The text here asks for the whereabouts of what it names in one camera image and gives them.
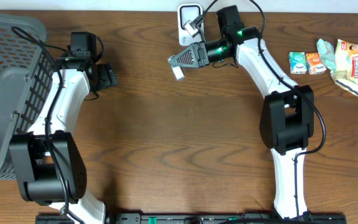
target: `laundry basket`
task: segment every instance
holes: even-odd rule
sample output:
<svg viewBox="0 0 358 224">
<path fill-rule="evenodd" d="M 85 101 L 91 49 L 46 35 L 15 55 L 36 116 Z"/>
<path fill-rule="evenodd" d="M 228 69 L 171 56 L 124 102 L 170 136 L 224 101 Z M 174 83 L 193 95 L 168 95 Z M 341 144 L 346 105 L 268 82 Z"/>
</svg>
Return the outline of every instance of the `laundry basket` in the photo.
<svg viewBox="0 0 358 224">
<path fill-rule="evenodd" d="M 9 141 L 13 134 L 27 132 L 52 86 L 51 61 L 38 46 L 15 35 L 12 26 L 43 42 L 47 38 L 40 21 L 0 14 L 0 179 L 16 179 Z"/>
</svg>

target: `gray plastic basket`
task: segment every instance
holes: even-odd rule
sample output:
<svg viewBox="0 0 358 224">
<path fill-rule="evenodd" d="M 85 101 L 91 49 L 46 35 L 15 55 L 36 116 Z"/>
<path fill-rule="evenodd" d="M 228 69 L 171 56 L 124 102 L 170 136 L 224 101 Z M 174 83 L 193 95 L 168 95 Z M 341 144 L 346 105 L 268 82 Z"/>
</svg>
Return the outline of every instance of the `gray plastic basket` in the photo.
<svg viewBox="0 0 358 224">
<path fill-rule="evenodd" d="M 52 64 L 39 47 L 16 36 L 12 26 L 46 41 L 44 25 L 31 17 L 0 14 L 0 179 L 15 179 L 8 153 L 11 136 L 26 133 L 52 85 Z"/>
</svg>

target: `orange small box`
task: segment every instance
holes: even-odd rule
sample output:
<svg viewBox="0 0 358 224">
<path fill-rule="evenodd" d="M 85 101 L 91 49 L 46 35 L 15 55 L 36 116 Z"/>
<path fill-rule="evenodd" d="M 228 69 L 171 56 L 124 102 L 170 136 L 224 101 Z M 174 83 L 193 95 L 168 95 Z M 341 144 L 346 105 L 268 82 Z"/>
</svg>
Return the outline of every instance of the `orange small box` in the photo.
<svg viewBox="0 0 358 224">
<path fill-rule="evenodd" d="M 310 75 L 321 74 L 327 70 L 320 60 L 318 53 L 306 54 L 306 64 Z"/>
</svg>

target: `snack packet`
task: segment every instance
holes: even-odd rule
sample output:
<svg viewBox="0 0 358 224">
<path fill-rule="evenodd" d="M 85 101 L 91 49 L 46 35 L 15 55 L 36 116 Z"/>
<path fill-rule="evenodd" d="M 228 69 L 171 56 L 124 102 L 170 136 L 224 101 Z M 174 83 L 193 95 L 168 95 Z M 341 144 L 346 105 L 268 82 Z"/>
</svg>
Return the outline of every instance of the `snack packet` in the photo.
<svg viewBox="0 0 358 224">
<path fill-rule="evenodd" d="M 306 63 L 310 75 L 321 74 L 327 70 L 323 63 L 321 63 L 318 53 L 306 54 Z"/>
<path fill-rule="evenodd" d="M 358 45 L 338 39 L 335 58 L 336 70 L 331 74 L 335 84 L 358 96 Z"/>
<path fill-rule="evenodd" d="M 290 52 L 288 55 L 290 61 L 291 74 L 305 74 L 307 71 L 304 52 Z"/>
<path fill-rule="evenodd" d="M 334 55 L 334 47 L 329 42 L 319 39 L 317 41 L 317 51 L 323 65 L 330 69 L 331 74 L 335 72 L 336 62 Z"/>
</svg>

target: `wood grain surface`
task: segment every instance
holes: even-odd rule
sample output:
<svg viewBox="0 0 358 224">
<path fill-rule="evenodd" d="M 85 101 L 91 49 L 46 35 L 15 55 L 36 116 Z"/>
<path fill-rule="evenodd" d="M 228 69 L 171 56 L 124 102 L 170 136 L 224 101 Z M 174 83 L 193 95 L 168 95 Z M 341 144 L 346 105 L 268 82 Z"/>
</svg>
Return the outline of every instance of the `wood grain surface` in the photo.
<svg viewBox="0 0 358 224">
<path fill-rule="evenodd" d="M 48 43 L 66 46 L 70 32 L 101 37 L 103 62 L 119 85 L 85 101 L 75 141 L 88 172 L 88 188 L 113 210 L 144 213 L 242 213 L 270 210 L 275 196 L 273 160 L 259 134 L 263 99 L 243 69 L 211 66 L 185 70 L 176 81 L 167 58 L 178 44 L 173 12 L 6 11 L 33 16 Z M 261 26 L 258 13 L 242 13 Z M 319 38 L 358 44 L 358 14 L 267 13 L 264 39 L 289 73 L 289 51 L 316 52 Z M 219 38 L 214 13 L 207 40 Z M 54 56 L 59 52 L 51 50 Z M 306 157 L 305 200 L 312 212 L 343 212 L 358 223 L 358 98 L 322 75 L 290 75 L 310 85 L 327 126 L 323 150 Z M 310 149 L 320 142 L 315 132 Z M 0 223 L 33 223 L 39 212 L 24 202 L 14 181 L 0 181 Z"/>
</svg>

